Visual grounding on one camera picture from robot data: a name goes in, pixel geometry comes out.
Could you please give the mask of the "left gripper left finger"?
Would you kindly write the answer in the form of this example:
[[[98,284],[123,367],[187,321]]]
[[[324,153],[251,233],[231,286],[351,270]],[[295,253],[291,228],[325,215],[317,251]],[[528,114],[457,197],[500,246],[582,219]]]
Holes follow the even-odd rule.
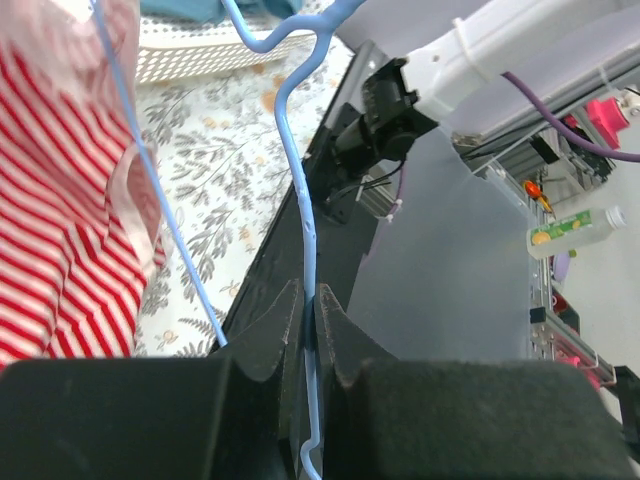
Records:
[[[292,479],[304,295],[207,357],[24,360],[1,375],[5,479]]]

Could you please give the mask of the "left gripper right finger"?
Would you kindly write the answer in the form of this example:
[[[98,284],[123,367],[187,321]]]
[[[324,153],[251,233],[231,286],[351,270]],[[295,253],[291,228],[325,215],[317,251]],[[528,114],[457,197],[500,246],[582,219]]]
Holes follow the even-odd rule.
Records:
[[[586,377],[551,361],[395,358],[315,297],[327,479],[631,479],[622,435]]]

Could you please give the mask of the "red white striped tank top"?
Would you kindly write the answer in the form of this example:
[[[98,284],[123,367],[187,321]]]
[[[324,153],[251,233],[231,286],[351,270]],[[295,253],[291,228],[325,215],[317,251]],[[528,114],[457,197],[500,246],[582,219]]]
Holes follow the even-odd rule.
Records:
[[[1,5],[1,362],[133,352],[164,264],[161,209],[125,106],[139,5],[104,31],[56,1]]]

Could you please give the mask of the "white oval laundry basket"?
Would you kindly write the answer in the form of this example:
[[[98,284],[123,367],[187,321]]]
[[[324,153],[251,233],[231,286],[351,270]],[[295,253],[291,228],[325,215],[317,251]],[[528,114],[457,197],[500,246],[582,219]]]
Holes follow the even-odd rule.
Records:
[[[191,28],[185,24],[142,19],[135,80],[139,85],[218,74],[280,60],[315,36],[294,32],[266,53],[255,53],[230,24]]]

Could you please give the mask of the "blue wire hanger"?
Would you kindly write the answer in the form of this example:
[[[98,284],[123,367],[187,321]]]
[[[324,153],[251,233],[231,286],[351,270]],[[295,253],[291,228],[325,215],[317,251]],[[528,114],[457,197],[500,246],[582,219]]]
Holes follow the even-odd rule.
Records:
[[[287,118],[287,102],[293,90],[322,64],[327,55],[334,32],[344,23],[345,20],[356,12],[356,10],[362,5],[362,2],[359,0],[335,1],[323,12],[317,15],[293,15],[283,20],[267,37],[263,39],[259,39],[253,35],[234,1],[225,1],[223,4],[226,7],[230,20],[243,44],[255,53],[266,53],[272,50],[281,43],[282,40],[298,30],[310,31],[316,36],[315,46],[309,57],[284,80],[283,84],[279,88],[274,103],[274,117],[292,175],[301,219],[303,240],[303,355],[310,423],[310,438],[300,447],[300,459],[304,471],[307,473],[309,478],[319,479],[321,474],[313,465],[313,461],[311,459],[311,452],[319,446],[321,440],[318,368],[315,360],[314,342],[311,340],[313,301],[315,298],[317,280],[317,235],[306,175],[304,173],[301,158],[295,145]],[[112,42],[108,39],[108,30],[106,27],[106,18],[103,8],[99,1],[91,1],[89,5],[92,10],[92,18],[95,22],[102,47],[106,53],[106,58],[112,68],[113,78],[119,98],[124,108],[125,118],[133,135],[134,142],[138,147],[143,166],[160,203],[162,212],[165,215],[166,222],[174,242],[182,256],[186,270],[191,277],[196,293],[199,296],[208,319],[216,333],[216,339],[218,340],[219,345],[224,347],[227,345],[227,338],[216,318],[216,314],[210,304],[201,278],[197,273],[186,244],[180,234],[176,219],[171,211],[159,178],[152,166],[146,145],[142,139],[137,117],[134,114],[133,103],[125,88],[123,73],[119,62],[116,59]]]

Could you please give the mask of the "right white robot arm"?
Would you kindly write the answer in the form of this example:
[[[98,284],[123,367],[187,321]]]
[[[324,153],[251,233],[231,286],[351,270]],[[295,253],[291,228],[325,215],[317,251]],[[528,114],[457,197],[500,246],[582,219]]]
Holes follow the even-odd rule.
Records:
[[[403,160],[441,126],[457,145],[482,145],[535,114],[506,78],[557,109],[596,90],[599,69],[636,56],[636,1],[489,1],[439,38],[378,68],[362,85],[363,113],[336,153],[354,170]]]

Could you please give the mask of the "floral table cloth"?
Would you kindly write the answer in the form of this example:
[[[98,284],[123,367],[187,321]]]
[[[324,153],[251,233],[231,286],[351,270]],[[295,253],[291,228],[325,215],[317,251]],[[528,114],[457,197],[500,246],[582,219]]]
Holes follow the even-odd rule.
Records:
[[[221,324],[291,183],[274,102],[313,43],[266,65],[137,87],[143,134],[156,141],[162,187]],[[301,156],[352,56],[334,37],[322,65],[289,97]],[[176,250],[146,290],[134,356],[202,357],[214,341]]]

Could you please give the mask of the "clear plastic bottle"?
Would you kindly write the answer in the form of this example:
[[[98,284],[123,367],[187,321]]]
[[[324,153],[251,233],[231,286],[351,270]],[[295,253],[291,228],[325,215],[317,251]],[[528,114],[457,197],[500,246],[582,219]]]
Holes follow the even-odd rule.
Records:
[[[526,234],[527,251],[535,259],[568,253],[604,241],[626,226],[619,206],[583,210],[530,229]]]

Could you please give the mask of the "teal blue garment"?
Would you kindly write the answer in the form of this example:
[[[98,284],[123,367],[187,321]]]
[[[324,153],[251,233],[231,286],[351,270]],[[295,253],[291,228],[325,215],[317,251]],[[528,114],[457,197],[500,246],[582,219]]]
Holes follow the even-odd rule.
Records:
[[[195,23],[221,23],[228,12],[218,0],[140,0],[143,15],[159,15]],[[305,5],[302,0],[236,0],[243,15],[268,14],[286,19]]]

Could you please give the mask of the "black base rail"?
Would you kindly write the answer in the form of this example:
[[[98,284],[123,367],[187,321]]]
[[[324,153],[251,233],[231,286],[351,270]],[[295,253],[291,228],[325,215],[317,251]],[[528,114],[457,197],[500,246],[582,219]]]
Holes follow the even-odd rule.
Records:
[[[358,269],[373,248],[379,222],[399,208],[410,147],[422,122],[411,112],[417,95],[401,84],[404,60],[371,40],[352,57],[307,148],[317,234],[317,278],[347,306]],[[229,340],[262,316],[303,269],[301,222],[288,191],[224,322]]]

